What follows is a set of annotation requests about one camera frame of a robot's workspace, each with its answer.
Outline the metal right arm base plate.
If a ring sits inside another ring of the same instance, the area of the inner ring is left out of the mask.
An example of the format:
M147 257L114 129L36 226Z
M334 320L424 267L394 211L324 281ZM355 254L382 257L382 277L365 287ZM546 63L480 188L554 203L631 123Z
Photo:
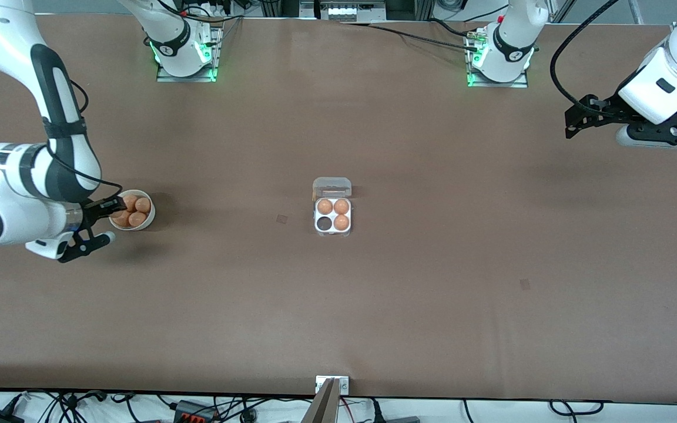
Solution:
M182 69L191 71L188 75L173 75L167 72L167 60L158 54L154 55L156 61L156 80L158 82L178 83L209 83L217 80L220 54L222 51L223 30L220 27L212 27L209 33L197 32L191 46L196 48L196 56L186 60L183 65L172 65L173 70Z

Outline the silver table edge bracket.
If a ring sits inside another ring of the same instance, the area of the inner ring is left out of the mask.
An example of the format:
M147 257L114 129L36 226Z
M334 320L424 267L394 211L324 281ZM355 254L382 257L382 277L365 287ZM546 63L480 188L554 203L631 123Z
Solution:
M317 377L315 377L315 394L317 394L323 387L323 384L331 378L337 381L338 390L341 396L349 395L350 378L342 377L341 375L317 375Z

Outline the white bowl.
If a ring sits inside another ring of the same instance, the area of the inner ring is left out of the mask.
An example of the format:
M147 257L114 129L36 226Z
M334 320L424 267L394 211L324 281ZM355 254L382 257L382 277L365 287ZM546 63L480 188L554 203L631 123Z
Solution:
M152 201L152 209L151 209L150 213L147 214L148 219L142 225L140 225L139 227L123 228L123 227L118 227L118 225L116 225L111 220L111 217L110 217L109 218L110 224L112 224L114 227L118 228L119 230L123 230L123 231L139 231L139 230L143 230L143 229L149 227L152 224L154 217L156 216L156 207L155 207L153 200L150 198L150 196L145 191L142 191L142 190L133 190L133 189L125 190L120 194L120 196L124 196L124 195L127 195L127 194L134 194L137 197L139 197L139 196L147 197L148 199L150 199L150 201Z

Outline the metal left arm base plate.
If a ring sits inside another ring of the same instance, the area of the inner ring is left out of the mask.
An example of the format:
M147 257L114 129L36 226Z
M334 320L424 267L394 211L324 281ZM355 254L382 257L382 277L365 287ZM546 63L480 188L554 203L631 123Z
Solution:
M529 61L526 62L526 67L522 70L521 74L512 81L496 81L489 79L478 65L481 64L482 59L487 55L487 41L486 34L481 32L485 30L484 27L478 28L475 31L469 31L465 37L463 37L465 46L472 46L475 48L473 52L469 51L465 53L465 61L467 62L467 86L469 88L518 88L526 89L528 88L528 77L527 69L529 67Z

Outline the black orange power strip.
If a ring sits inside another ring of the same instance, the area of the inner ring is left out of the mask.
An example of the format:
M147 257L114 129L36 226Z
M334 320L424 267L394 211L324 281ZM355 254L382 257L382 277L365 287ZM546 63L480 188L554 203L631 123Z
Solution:
M215 423L219 415L217 407L191 401L177 402L174 411L173 423Z

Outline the grey electrical box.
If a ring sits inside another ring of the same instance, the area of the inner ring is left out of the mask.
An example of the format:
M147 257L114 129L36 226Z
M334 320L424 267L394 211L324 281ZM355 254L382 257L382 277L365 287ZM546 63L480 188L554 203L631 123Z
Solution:
M337 22L386 21L384 0L299 0L299 17Z

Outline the clear plastic egg box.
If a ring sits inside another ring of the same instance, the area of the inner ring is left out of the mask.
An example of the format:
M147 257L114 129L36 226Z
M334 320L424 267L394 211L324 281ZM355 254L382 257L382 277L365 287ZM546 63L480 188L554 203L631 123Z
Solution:
M352 184L346 177L317 177L312 185L312 201L313 201L313 227L316 233L320 236L349 236L353 228L353 208L351 201ZM337 232L333 227L333 221L336 217L336 212L331 212L329 215L322 215L316 209L316 203L319 200L328 199L333 201L333 204L338 199L346 199L350 203L350 211L347 217L350 219L350 227L344 232Z

